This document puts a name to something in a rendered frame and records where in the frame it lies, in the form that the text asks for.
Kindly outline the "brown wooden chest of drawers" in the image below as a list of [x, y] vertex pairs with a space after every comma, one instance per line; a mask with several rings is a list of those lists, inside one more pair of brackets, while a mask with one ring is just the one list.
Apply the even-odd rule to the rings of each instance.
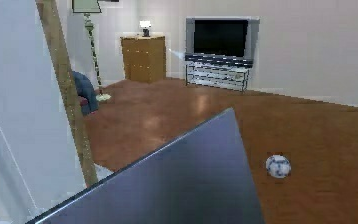
[[164, 36], [121, 37], [125, 78], [153, 83], [166, 78]]

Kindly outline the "grey television set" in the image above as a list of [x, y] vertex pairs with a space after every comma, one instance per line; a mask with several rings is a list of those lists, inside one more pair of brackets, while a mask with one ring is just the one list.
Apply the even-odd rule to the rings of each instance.
[[193, 16], [185, 20], [185, 52], [253, 60], [258, 16]]

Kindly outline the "white television stand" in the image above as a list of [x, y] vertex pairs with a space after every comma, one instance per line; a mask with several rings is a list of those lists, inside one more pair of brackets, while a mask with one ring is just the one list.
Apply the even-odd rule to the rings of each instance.
[[186, 84], [244, 92], [248, 87], [252, 59], [203, 53], [184, 56]]

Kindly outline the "dark grey laptop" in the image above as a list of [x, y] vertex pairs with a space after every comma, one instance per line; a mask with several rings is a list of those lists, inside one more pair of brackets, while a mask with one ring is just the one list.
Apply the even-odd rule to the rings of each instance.
[[228, 108], [25, 224], [266, 224]]

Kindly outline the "small white table lamp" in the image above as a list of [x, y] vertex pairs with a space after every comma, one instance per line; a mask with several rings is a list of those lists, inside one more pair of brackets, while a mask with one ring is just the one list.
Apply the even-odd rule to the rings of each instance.
[[139, 22], [140, 28], [143, 31], [143, 36], [144, 37], [149, 37], [150, 33], [149, 33], [149, 29], [151, 27], [151, 22], [149, 20], [141, 20]]

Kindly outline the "green floor lamp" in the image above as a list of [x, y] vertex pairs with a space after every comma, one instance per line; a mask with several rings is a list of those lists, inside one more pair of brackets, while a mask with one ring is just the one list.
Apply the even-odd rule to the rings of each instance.
[[84, 17], [84, 27], [87, 31], [87, 35], [90, 41], [91, 55], [94, 64], [94, 70], [96, 74], [98, 88], [99, 88], [99, 94], [96, 96], [96, 100], [99, 102], [107, 101], [111, 98], [111, 96], [103, 92], [99, 63], [98, 63], [96, 47], [95, 47], [94, 23], [91, 20], [92, 14], [99, 14], [101, 12], [99, 0], [71, 0], [71, 1], [72, 1], [72, 11], [74, 13], [82, 14]]

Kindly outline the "white and blue ball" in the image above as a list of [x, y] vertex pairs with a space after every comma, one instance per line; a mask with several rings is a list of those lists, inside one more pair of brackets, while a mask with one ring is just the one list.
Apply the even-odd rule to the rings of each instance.
[[291, 172], [290, 161], [282, 155], [272, 155], [268, 157], [265, 167], [268, 174], [274, 178], [285, 178]]

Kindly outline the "brown wooden door frame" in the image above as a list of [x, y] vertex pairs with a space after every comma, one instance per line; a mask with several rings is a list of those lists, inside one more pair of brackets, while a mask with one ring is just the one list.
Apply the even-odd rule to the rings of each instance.
[[98, 181], [56, 0], [35, 0], [87, 187]]

